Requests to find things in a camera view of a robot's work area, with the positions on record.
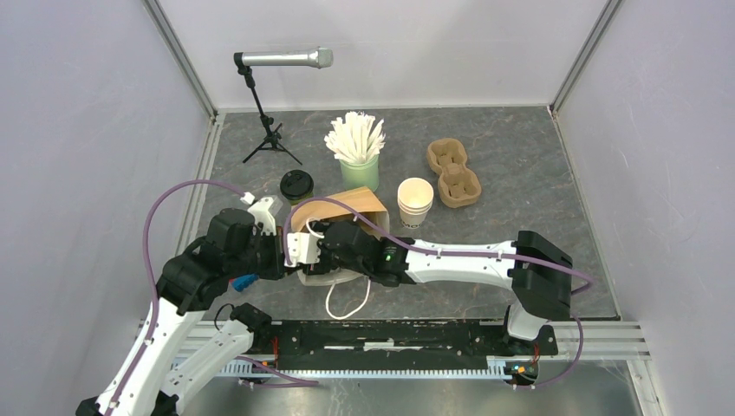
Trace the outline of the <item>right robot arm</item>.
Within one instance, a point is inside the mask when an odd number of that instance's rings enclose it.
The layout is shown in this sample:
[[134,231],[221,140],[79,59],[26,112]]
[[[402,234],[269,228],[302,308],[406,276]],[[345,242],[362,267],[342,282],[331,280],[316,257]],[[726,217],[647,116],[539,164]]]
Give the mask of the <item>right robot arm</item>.
[[534,231],[495,244],[439,244],[409,237],[375,237],[346,221],[324,224],[314,246],[313,274],[351,270],[386,287],[436,282],[484,284],[511,291],[500,331],[503,347],[521,354],[547,322],[570,317],[571,257]]

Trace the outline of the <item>brown paper bag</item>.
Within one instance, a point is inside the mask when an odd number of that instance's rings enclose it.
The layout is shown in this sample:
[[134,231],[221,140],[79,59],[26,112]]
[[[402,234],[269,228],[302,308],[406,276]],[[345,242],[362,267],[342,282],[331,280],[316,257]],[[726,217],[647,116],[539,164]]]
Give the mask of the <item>brown paper bag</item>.
[[[285,224],[289,227],[287,233],[291,232],[309,232],[319,233],[314,221],[337,222],[340,220],[355,221],[367,234],[378,237],[379,232],[369,226],[367,223],[358,219],[354,213],[358,212],[366,217],[376,226],[384,231],[390,230],[390,215],[387,208],[378,197],[367,187],[360,187],[350,191],[340,192],[327,197],[313,197],[309,200],[291,207],[291,211],[285,220]],[[308,265],[300,266],[296,273],[301,284],[305,286],[328,286],[328,294],[325,298],[324,305],[327,315],[335,320],[346,320],[353,317],[368,302],[370,296],[371,284],[368,283],[364,299],[352,311],[344,315],[336,315],[330,309],[331,296],[335,286],[342,283],[351,282],[361,276],[343,276],[343,277],[319,277],[313,276]]]

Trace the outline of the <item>green paper coffee cup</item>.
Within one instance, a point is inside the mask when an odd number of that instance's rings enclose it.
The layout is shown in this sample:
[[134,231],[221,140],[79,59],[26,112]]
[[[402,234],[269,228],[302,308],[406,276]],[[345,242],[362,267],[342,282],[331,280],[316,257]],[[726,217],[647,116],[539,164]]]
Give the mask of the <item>green paper coffee cup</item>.
[[289,199],[288,202],[291,207],[295,207],[309,199],[310,197],[300,198],[300,199]]

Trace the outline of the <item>stack of white paper cups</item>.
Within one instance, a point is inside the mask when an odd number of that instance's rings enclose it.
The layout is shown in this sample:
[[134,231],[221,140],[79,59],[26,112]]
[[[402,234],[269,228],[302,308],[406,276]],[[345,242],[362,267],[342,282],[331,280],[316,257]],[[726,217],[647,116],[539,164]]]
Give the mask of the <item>stack of white paper cups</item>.
[[409,229],[420,227],[433,205],[432,185],[422,178],[403,180],[397,190],[400,221]]

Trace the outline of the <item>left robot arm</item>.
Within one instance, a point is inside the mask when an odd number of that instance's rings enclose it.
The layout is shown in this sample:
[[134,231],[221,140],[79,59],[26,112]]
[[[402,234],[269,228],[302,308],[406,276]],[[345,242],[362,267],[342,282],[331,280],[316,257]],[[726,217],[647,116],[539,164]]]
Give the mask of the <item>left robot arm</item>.
[[224,209],[205,236],[165,264],[128,357],[108,387],[83,400],[76,414],[180,415],[238,354],[262,353],[270,346],[270,316],[244,303],[203,347],[172,368],[184,341],[232,278],[284,276],[276,211],[274,198],[262,198],[247,210]]

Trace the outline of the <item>black plastic cup lid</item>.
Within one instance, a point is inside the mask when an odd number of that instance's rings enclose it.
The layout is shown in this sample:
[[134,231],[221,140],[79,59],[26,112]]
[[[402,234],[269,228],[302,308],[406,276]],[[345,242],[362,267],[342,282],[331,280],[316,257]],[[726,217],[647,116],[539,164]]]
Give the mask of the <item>black plastic cup lid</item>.
[[280,193],[287,199],[313,197],[314,180],[303,170],[294,169],[286,172],[279,184]]

